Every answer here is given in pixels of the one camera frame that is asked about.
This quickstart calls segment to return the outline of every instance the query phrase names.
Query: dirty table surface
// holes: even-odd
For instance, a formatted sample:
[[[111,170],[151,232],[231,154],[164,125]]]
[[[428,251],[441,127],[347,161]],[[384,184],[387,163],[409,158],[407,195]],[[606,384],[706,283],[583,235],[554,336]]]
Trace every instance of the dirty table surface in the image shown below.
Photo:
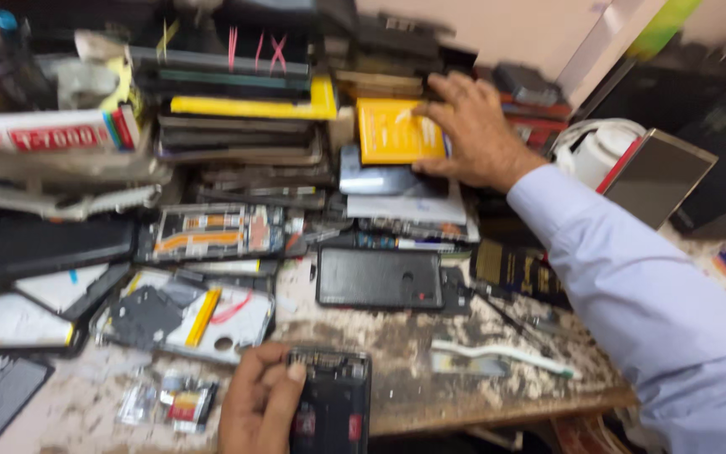
[[[594,346],[578,319],[568,313],[562,313],[560,322],[578,331],[573,340],[539,336],[550,341],[559,360],[584,375],[582,380],[554,377],[518,362],[510,363],[510,375],[502,378],[433,373],[429,348],[434,337],[468,346],[499,343],[535,349],[477,297],[470,317],[321,308],[315,303],[315,281],[310,281],[313,260],[288,262],[280,272],[277,298],[297,310],[277,307],[272,339],[367,351],[374,361],[372,436],[527,422],[636,402],[629,385]],[[466,261],[452,264],[467,274]],[[523,298],[507,309],[517,316],[544,316],[550,306]],[[134,427],[115,422],[123,392],[131,383],[128,371],[139,364],[220,379],[218,403],[233,372],[230,366],[89,342],[79,358],[55,362],[53,377],[0,438],[0,453],[215,452],[219,405],[202,435],[176,434],[159,424]]]

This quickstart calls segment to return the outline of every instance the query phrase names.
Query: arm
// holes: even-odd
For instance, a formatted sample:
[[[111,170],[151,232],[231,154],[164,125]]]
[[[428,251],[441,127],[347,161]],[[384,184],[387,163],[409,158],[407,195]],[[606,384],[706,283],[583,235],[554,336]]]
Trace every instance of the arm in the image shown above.
[[[418,113],[455,151],[416,169],[508,192],[577,315],[635,387],[643,423],[673,453],[726,452],[726,292],[649,227],[518,145],[494,89],[460,75],[430,83],[453,109]],[[498,125],[481,134],[484,122]]]

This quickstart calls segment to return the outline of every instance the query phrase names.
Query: mobile phone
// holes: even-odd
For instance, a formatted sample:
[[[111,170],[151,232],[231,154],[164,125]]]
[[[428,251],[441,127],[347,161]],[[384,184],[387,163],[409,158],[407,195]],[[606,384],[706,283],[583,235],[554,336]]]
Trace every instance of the mobile phone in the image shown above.
[[[366,454],[371,357],[295,347],[287,363],[308,370],[290,429],[290,454]]]

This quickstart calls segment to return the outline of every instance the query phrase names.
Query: red label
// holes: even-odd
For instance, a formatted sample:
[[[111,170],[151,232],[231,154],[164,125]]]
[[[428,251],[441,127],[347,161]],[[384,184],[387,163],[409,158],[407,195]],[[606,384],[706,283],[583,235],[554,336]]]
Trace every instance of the red label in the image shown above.
[[[169,412],[167,412],[167,418],[177,419],[179,421],[194,421],[195,408],[181,408],[173,405],[169,408]]]
[[[349,415],[349,441],[358,441],[363,431],[363,416],[360,414]]]
[[[309,410],[298,412],[293,419],[293,432],[298,436],[314,436],[316,434],[316,414]]]
[[[90,124],[61,126],[41,129],[16,129],[8,131],[13,145],[20,151],[35,152],[62,150],[66,148],[89,148],[97,146],[97,131]],[[101,128],[101,139],[108,138],[108,132]]]

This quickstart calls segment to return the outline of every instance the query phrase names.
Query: small electronic part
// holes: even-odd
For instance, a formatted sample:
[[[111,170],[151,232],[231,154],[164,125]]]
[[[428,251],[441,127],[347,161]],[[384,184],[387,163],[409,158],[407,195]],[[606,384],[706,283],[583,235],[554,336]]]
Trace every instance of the small electronic part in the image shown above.
[[[287,363],[308,377],[290,430],[291,454],[365,454],[372,362],[365,353],[296,347]]]
[[[136,383],[125,391],[116,420],[130,425],[161,423],[176,432],[203,433],[218,387],[217,381],[176,370],[161,375],[139,369]]]
[[[217,203],[178,205],[161,212],[139,235],[138,258],[147,263],[267,255],[284,248],[282,207]]]
[[[445,300],[445,306],[439,314],[441,315],[466,315],[471,314],[469,303],[472,302],[472,293],[469,289],[460,285],[464,282],[464,272],[459,267],[441,268],[441,295]]]
[[[167,371],[161,379],[159,411],[176,432],[203,433],[219,382]]]

